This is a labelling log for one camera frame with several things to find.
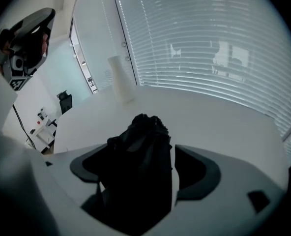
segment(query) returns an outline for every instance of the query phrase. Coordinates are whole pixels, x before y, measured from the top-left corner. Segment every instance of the tabletop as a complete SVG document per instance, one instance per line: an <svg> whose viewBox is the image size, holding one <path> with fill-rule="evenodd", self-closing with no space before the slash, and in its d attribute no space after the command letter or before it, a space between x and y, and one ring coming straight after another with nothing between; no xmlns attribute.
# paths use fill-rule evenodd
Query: tabletop
<svg viewBox="0 0 291 236"><path fill-rule="evenodd" d="M121 104L109 87L59 118L54 153L106 143L141 113L161 119L173 149L175 144L187 145L245 160L287 189L288 165L273 119L237 103L190 91L136 87L136 98Z"/></svg>

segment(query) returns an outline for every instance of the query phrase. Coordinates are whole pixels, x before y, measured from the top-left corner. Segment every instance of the robotic hand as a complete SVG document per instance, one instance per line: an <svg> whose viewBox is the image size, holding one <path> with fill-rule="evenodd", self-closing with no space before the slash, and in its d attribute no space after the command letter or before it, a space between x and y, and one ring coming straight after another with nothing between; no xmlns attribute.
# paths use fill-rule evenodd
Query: robotic hand
<svg viewBox="0 0 291 236"><path fill-rule="evenodd" d="M19 91L44 63L55 10L43 8L0 31L0 72Z"/></svg>

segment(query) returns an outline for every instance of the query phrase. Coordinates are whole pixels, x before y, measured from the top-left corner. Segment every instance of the black cable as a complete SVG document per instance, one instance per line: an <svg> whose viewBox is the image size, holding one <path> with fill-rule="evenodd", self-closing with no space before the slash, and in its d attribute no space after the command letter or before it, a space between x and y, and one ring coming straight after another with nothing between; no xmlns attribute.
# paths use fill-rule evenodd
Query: black cable
<svg viewBox="0 0 291 236"><path fill-rule="evenodd" d="M18 118L18 120L19 120L20 126L22 127L24 133L25 133L25 134L27 135L27 137L28 137L29 142L32 144L33 148L36 149L34 142L32 141L32 139L29 137L29 135L26 133L26 130L24 129L23 123L22 123L22 121L21 121L21 118L20 118L20 116L19 116L17 110L16 110L16 107L15 107L14 105L12 105L12 107L13 107L14 112L15 112L16 115L17 115L17 118Z"/></svg>

